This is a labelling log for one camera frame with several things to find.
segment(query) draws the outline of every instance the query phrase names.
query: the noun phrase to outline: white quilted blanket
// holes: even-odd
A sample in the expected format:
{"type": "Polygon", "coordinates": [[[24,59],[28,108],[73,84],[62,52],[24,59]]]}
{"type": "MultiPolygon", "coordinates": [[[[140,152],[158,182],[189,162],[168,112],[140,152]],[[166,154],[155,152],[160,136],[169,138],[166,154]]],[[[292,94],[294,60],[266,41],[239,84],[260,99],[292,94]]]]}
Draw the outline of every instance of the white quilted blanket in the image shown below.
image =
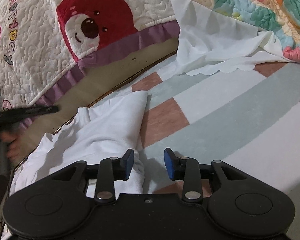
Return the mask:
{"type": "Polygon", "coordinates": [[[173,19],[170,0],[0,0],[3,107],[32,105],[91,52],[173,19]]]}

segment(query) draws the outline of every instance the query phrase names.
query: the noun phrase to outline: silver screw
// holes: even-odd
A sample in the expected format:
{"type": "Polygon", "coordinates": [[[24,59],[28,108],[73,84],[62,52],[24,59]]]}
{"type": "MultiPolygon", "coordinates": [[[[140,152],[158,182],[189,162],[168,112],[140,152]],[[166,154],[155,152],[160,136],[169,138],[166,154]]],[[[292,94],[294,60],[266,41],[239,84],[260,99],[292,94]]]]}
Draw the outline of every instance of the silver screw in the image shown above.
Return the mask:
{"type": "Polygon", "coordinates": [[[97,194],[98,199],[110,199],[112,196],[112,193],[109,191],[101,191],[97,194]]]}
{"type": "Polygon", "coordinates": [[[188,191],[185,194],[185,197],[187,199],[198,199],[199,197],[201,197],[201,194],[199,192],[196,192],[196,191],[188,191]]]}
{"type": "Polygon", "coordinates": [[[152,198],[147,198],[147,199],[145,200],[145,203],[152,203],[152,202],[153,202],[152,198]]]}

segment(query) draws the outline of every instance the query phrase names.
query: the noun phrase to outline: striped blanket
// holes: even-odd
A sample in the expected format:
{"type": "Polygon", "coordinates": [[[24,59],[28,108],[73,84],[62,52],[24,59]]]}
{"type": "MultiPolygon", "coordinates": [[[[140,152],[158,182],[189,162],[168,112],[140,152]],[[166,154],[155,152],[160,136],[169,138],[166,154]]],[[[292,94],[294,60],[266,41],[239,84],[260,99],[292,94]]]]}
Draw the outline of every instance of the striped blanket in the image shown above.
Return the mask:
{"type": "MultiPolygon", "coordinates": [[[[172,76],[175,58],[98,103],[148,91],[140,132],[144,192],[180,187],[167,176],[166,147],[200,163],[221,159],[289,195],[296,217],[288,236],[300,239],[300,65],[267,63],[251,71],[172,76]]],[[[208,193],[208,184],[203,187],[208,193]]]]}

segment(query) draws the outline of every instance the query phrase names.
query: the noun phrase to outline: black device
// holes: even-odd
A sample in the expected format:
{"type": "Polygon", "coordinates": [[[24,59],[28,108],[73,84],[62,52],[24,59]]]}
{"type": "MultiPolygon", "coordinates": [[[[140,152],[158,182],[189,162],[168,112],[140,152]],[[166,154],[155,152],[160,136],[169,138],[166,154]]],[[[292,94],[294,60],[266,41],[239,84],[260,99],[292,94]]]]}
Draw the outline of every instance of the black device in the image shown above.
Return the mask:
{"type": "MultiPolygon", "coordinates": [[[[23,108],[13,108],[6,111],[0,110],[0,132],[13,130],[15,125],[26,118],[51,114],[59,111],[58,106],[32,106],[23,108]]],[[[11,171],[10,161],[6,156],[8,143],[0,140],[0,175],[9,177],[11,171]]]]}
{"type": "Polygon", "coordinates": [[[164,161],[169,178],[184,181],[181,198],[120,194],[116,200],[114,181],[129,178],[132,149],[100,164],[77,161],[7,199],[10,240],[289,239],[295,208],[284,193],[222,161],[199,164],[170,148],[164,161]],[[97,179],[94,198],[86,197],[90,179],[97,179]],[[203,197],[201,179],[209,179],[210,197],[203,197]]]}

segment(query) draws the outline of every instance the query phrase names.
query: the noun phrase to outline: human hand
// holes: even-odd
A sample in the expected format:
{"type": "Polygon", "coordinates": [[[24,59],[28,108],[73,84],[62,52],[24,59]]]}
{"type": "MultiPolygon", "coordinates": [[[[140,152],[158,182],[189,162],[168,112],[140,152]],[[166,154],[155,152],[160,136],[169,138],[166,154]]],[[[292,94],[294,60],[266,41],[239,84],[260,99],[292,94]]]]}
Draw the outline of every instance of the human hand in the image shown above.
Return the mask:
{"type": "Polygon", "coordinates": [[[8,131],[3,131],[0,133],[0,139],[3,142],[11,143],[8,148],[7,157],[10,160],[18,159],[21,149],[20,149],[20,135],[19,133],[11,133],[8,131]]]}

